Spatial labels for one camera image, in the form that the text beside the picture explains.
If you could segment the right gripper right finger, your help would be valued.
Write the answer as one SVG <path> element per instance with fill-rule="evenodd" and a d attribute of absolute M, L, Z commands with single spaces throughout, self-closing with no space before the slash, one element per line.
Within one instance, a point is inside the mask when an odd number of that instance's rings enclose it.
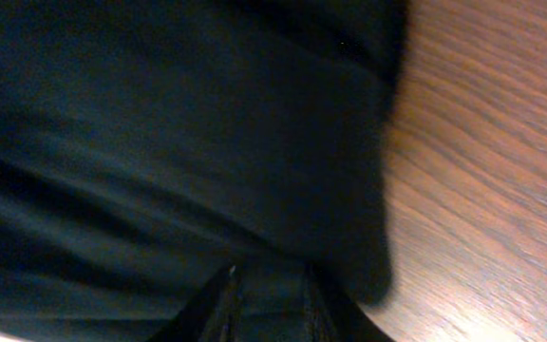
<path fill-rule="evenodd" d="M 394 342 L 324 270 L 309 264 L 303 290 L 309 342 Z"/>

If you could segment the black trousers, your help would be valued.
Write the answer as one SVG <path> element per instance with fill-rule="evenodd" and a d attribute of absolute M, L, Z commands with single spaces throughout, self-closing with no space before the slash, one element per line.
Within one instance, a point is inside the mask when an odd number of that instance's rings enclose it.
<path fill-rule="evenodd" d="M 311 274 L 392 284 L 382 148 L 403 1 L 0 1 L 0 332 L 143 341 L 219 271 L 243 341 Z"/>

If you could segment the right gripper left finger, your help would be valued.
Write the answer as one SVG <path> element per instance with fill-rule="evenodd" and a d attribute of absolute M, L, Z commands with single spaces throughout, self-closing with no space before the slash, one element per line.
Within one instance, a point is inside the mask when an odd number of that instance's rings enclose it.
<path fill-rule="evenodd" d="M 147 342 L 235 342 L 241 310 L 235 265 L 220 269 L 177 316 Z"/>

